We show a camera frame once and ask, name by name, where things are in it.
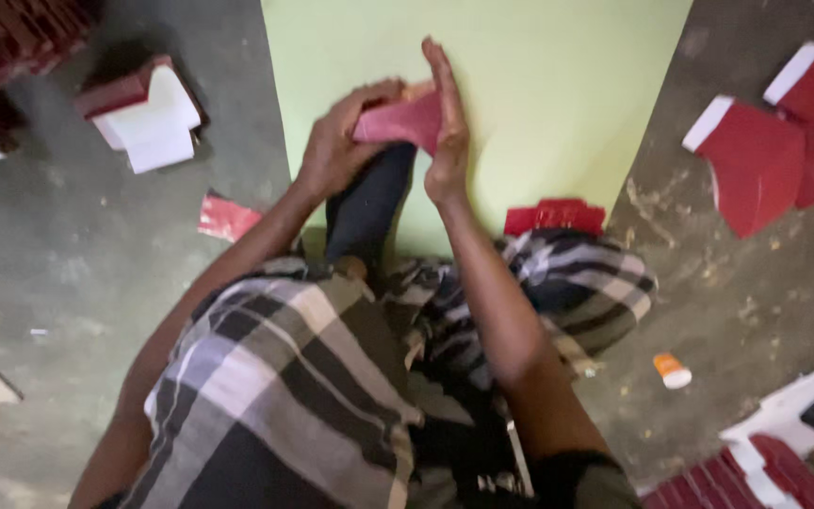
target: red paper scrap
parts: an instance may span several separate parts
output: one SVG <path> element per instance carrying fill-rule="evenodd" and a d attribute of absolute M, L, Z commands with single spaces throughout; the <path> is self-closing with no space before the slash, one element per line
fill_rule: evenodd
<path fill-rule="evenodd" d="M 210 237 L 237 242 L 260 222 L 262 214 L 213 193 L 203 197 L 197 231 Z"/>

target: dirty floor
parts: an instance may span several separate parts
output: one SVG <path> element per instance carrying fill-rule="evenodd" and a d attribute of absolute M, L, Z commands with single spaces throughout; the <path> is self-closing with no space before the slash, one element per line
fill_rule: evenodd
<path fill-rule="evenodd" d="M 620 193 L 610 231 L 658 273 L 659 302 L 578 391 L 639 485 L 715 452 L 720 429 L 814 367 L 814 207 L 737 240 L 679 145 L 717 93 L 760 105 L 805 39 L 814 2 L 695 0 Z M 134 176 L 73 113 L 97 60 L 129 47 L 175 55 L 212 121 L 197 160 Z M 67 502 L 141 341 L 225 248 L 195 231 L 203 193 L 266 206 L 288 168 L 256 2 L 111 0 L 86 52 L 8 93 L 30 125 L 0 162 L 0 370 L 26 401 L 0 408 L 0 507 L 48 508 Z M 651 367 L 668 350 L 695 373 L 677 392 Z"/>
<path fill-rule="evenodd" d="M 718 93 L 755 106 L 814 40 L 814 2 L 696 0 L 609 232 L 659 277 L 659 300 L 577 392 L 639 486 L 715 453 L 718 431 L 814 369 L 814 206 L 737 239 L 715 212 L 707 163 L 680 146 Z M 678 391 L 652 367 L 671 351 Z"/>
<path fill-rule="evenodd" d="M 142 341 L 227 247 L 196 232 L 209 187 L 253 206 L 288 187 L 260 3 L 221 5 L 108 0 L 90 48 L 8 87 L 30 124 L 0 162 L 0 370 L 26 396 L 0 408 L 2 508 L 67 503 Z M 71 101 L 100 57 L 147 49 L 212 124 L 197 160 L 135 176 Z"/>

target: right hand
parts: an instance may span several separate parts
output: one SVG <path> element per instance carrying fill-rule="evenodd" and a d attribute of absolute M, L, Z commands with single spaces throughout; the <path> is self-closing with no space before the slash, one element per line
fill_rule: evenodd
<path fill-rule="evenodd" d="M 441 97 L 439 145 L 426 172 L 424 187 L 436 206 L 446 205 L 467 197 L 469 129 L 464 119 L 460 92 L 451 72 L 451 62 L 441 45 L 427 36 L 423 40 L 423 54 L 432 67 L 435 89 Z"/>

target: plaid cloth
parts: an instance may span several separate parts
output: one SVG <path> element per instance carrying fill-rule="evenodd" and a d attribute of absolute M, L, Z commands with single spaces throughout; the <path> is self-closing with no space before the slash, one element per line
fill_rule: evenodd
<path fill-rule="evenodd" d="M 575 369 L 650 307 L 654 279 L 604 240 L 498 246 Z M 150 460 L 121 506 L 535 503 L 456 268 L 413 260 L 389 288 L 282 258 L 207 299 L 147 400 Z"/>

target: light green board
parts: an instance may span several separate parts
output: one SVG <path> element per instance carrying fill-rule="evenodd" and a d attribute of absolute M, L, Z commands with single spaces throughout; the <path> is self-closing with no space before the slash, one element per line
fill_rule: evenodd
<path fill-rule="evenodd" d="M 263 0 L 288 165 L 313 121 L 352 88 L 430 77 L 430 33 L 454 66 L 486 227 L 510 206 L 583 197 L 609 213 L 636 155 L 690 0 Z M 397 229 L 402 254 L 449 253 L 418 157 Z M 324 211 L 311 224 L 324 221 Z"/>

